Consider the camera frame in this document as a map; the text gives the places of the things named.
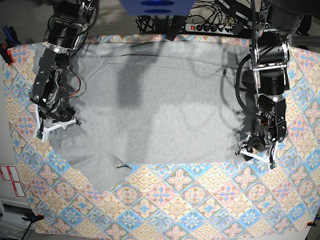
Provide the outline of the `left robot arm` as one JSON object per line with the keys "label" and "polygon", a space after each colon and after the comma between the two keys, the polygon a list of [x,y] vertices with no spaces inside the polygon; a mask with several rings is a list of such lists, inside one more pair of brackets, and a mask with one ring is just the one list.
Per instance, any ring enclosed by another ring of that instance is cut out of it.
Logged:
{"label": "left robot arm", "polygon": [[[258,19],[255,1],[250,1],[252,12],[252,37],[250,53],[238,66],[235,78],[235,96],[247,117],[257,120],[255,132],[247,133],[238,142],[236,155],[246,161],[256,159],[267,171],[277,167],[278,144],[286,138],[286,100],[283,96],[290,89],[288,65],[291,57],[290,35],[299,27],[305,13],[297,3],[268,0],[262,20]],[[240,96],[240,81],[245,63],[251,62],[257,93],[257,111],[250,110]]]}

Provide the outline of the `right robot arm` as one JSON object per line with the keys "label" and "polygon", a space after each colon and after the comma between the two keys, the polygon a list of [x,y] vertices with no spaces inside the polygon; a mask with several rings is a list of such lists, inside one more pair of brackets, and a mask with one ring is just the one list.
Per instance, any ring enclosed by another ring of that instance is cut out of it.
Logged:
{"label": "right robot arm", "polygon": [[52,131],[81,124],[75,118],[75,110],[65,104],[65,100],[75,97],[80,89],[67,93],[61,81],[71,69],[71,58],[80,50],[89,30],[97,22],[100,2],[36,0],[34,3],[53,7],[43,38],[48,47],[39,58],[38,72],[28,91],[29,100],[35,104],[37,127],[34,135],[45,142]]}

